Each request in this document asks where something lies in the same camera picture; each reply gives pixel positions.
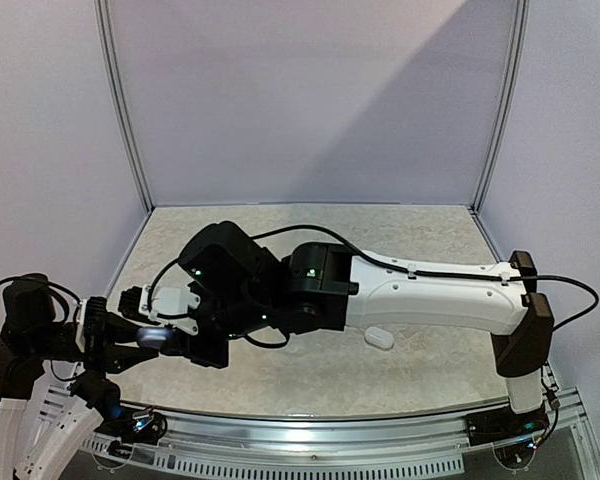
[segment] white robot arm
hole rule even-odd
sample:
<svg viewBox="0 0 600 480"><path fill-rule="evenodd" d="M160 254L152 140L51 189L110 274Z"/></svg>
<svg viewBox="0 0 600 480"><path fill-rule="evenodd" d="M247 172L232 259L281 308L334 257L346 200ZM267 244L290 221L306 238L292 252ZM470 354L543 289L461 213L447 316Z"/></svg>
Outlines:
<svg viewBox="0 0 600 480"><path fill-rule="evenodd" d="M133 287L121 296L122 317L93 297L75 325L53 322L51 282L44 276L22 277L5 289L11 290L0 336L0 480L58 478L84 439L106 425L125 442L157 442L164 420L149 415L146 421L142 411L123 415L120 391L106 374L160 354L224 368L230 340L267 326L287 339L392 323L484 330L507 384L511 415L524 423L546 418L540 372L554 322L546 297L535 293L537 272L525 252L514 252L510 262L467 266L384 257L348 242L311 242L278 260L257 238L230 222L209 225L170 264L190 274L189 288L158 288L159 277ZM130 342L140 348L118 345ZM14 473L13 439L44 359L81 361L85 372L72 386L71 404ZM148 424L153 428L145 429Z"/></svg>

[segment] beige table surface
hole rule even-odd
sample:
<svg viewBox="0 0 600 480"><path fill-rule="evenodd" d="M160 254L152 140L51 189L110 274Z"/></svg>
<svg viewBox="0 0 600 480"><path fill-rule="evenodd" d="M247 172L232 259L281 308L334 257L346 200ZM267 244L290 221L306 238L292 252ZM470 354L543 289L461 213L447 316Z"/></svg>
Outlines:
<svg viewBox="0 0 600 480"><path fill-rule="evenodd" d="M177 207L154 211L110 296L150 283L169 260L209 223L232 220L249 234L294 223L316 223L359 247L417 260L493 262L465 208L361 205L254 205ZM310 240L290 232L263 240L278 257ZM186 285L176 268L162 285ZM360 416L413 413L482 402L506 395L496 374L489 335L470 329L391 326L396 345L384 352L365 344L363 331L319 331L293 336L276 351L245 340L230 344L229 368L202 368L161 357L111 379L123 398L171 408L241 415ZM278 341L275 331L254 336Z"/></svg>

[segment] white wall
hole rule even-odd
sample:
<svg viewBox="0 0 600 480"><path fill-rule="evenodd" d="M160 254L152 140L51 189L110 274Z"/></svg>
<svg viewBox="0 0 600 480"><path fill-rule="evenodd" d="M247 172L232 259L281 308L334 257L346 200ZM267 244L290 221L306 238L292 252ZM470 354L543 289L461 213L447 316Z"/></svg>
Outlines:
<svg viewBox="0 0 600 480"><path fill-rule="evenodd" d="M600 292L600 0L534 1L511 116L483 220L498 247ZM558 319L589 302L543 285ZM551 360L577 385L600 444L600 307L556 333Z"/></svg>
<svg viewBox="0 0 600 480"><path fill-rule="evenodd" d="M0 278L103 294L143 219L93 2L0 2Z"/></svg>
<svg viewBox="0 0 600 480"><path fill-rule="evenodd" d="M515 4L112 2L156 203L470 203Z"/></svg>

